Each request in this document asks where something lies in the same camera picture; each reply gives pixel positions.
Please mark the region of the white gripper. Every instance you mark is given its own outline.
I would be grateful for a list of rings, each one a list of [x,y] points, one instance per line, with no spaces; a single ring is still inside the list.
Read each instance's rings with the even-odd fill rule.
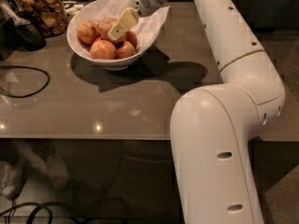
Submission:
[[[135,25],[138,24],[139,16],[148,17],[158,10],[162,4],[158,0],[129,0],[127,7],[117,18],[107,33],[111,40],[118,40]]]

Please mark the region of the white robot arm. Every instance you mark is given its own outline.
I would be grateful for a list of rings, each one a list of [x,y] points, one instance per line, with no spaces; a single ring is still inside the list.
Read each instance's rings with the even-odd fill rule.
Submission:
[[[117,38],[168,0],[128,0]],[[222,82],[175,104],[170,139],[185,224],[263,224],[248,142],[285,104],[281,78],[232,0],[193,0]]]

